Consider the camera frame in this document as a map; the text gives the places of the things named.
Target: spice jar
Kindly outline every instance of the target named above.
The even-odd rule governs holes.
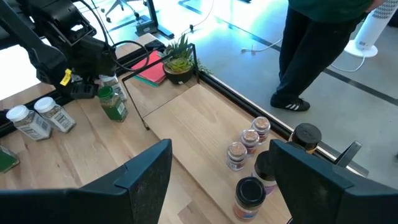
[[[236,185],[235,199],[233,210],[236,217],[248,222],[256,217],[266,199],[266,190],[257,178],[245,177]]]
[[[273,176],[270,159],[271,157],[269,155],[269,151],[261,152],[257,156],[256,163],[254,164],[254,170],[251,174],[252,177],[257,178],[262,182],[267,195],[270,195],[276,187],[276,181],[275,177]]]
[[[104,86],[98,91],[99,102],[106,115],[113,120],[123,122],[128,112],[119,95],[115,94],[113,88]]]
[[[69,132],[76,125],[75,120],[51,97],[46,96],[39,99],[34,108],[44,119],[63,133]]]
[[[7,172],[14,166],[19,164],[17,155],[0,146],[0,172]]]
[[[51,126],[35,111],[29,110],[24,105],[13,107],[6,114],[7,119],[14,123],[14,126],[28,135],[33,140],[48,139],[51,135]]]
[[[253,156],[259,144],[259,135],[257,131],[254,129],[244,130],[241,135],[241,142],[248,150],[248,156]]]
[[[234,142],[226,151],[226,163],[231,170],[241,170],[246,163],[248,150],[240,142]]]
[[[256,130],[259,135],[259,144],[265,143],[270,128],[271,128],[270,122],[268,121],[267,118],[262,116],[255,118],[251,123],[251,129]]]
[[[321,131],[314,125],[308,123],[299,124],[289,137],[289,141],[304,147],[306,152],[309,154],[315,152],[315,149],[321,140]]]
[[[124,92],[122,85],[119,83],[116,74],[112,77],[99,75],[99,79],[102,81],[103,86],[112,87],[113,91],[119,95],[123,102],[127,101],[126,93]]]

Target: potted plant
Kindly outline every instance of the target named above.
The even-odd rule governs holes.
[[[188,39],[183,34],[180,40],[169,44],[164,52],[160,53],[161,57],[165,57],[176,52],[163,63],[163,71],[166,74],[166,78],[174,84],[186,83],[193,76],[192,48],[187,47],[187,45]]]

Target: black sneaker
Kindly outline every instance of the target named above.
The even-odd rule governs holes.
[[[271,106],[275,108],[290,110],[290,111],[307,111],[310,109],[310,103],[304,101],[301,98],[293,99],[290,101],[282,101],[275,98],[271,98]]]

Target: plant pot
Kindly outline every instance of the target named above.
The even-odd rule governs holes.
[[[193,76],[193,66],[188,69],[186,72],[175,73],[168,69],[165,65],[163,65],[163,71],[166,74],[166,78],[170,80],[173,84],[182,85],[188,82]]]

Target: white jar lid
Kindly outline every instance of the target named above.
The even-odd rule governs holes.
[[[46,96],[37,100],[34,108],[39,113],[46,113],[50,111],[52,108],[54,108],[55,105],[56,105],[55,100],[53,100],[53,98],[49,96]]]
[[[113,79],[116,78],[116,74],[114,74],[114,76],[112,76],[112,77],[109,77],[109,76],[107,76],[107,75],[98,75],[98,76],[99,76],[99,79],[100,79],[102,82],[109,82],[109,81],[112,81]]]
[[[26,118],[28,114],[29,114],[28,108],[24,105],[19,105],[9,110],[6,114],[6,118],[12,122],[17,122]]]

